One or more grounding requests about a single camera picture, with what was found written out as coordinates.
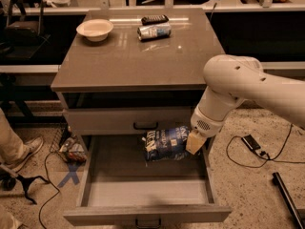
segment drawer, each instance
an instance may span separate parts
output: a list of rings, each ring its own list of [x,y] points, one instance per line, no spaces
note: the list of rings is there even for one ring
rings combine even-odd
[[[221,222],[231,208],[216,204],[207,151],[182,160],[146,162],[141,135],[96,135],[76,208],[64,212],[74,226],[158,227]]]
[[[142,134],[152,129],[190,126],[190,107],[111,108],[65,110],[64,116],[78,135]]]

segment foot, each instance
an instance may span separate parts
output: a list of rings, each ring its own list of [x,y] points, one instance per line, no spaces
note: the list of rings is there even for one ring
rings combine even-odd
[[[27,146],[29,149],[29,152],[26,155],[26,157],[22,160],[18,160],[17,162],[12,163],[10,165],[6,165],[6,166],[9,169],[12,169],[14,172],[19,172],[22,169],[22,167],[27,163],[29,158],[31,156],[35,155],[41,149],[43,144],[44,144],[44,139],[42,136],[39,136],[36,139],[26,142],[25,146]]]

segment chair wheel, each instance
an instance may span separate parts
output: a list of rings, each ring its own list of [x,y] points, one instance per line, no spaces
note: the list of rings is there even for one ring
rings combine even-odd
[[[7,179],[3,179],[1,185],[4,191],[11,191],[16,185],[16,179],[11,177]]]

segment white bowl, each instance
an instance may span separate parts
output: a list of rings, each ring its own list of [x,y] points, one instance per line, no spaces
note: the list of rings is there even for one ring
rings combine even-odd
[[[99,42],[105,40],[112,29],[113,23],[109,20],[92,19],[80,24],[76,31],[91,42]]]

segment person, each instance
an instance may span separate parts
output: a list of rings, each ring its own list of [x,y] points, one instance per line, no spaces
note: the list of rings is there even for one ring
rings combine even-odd
[[[19,172],[28,159],[36,154],[44,144],[42,136],[23,142],[11,128],[5,114],[0,108],[0,162],[14,172]],[[0,228],[16,229],[22,223],[0,204]]]

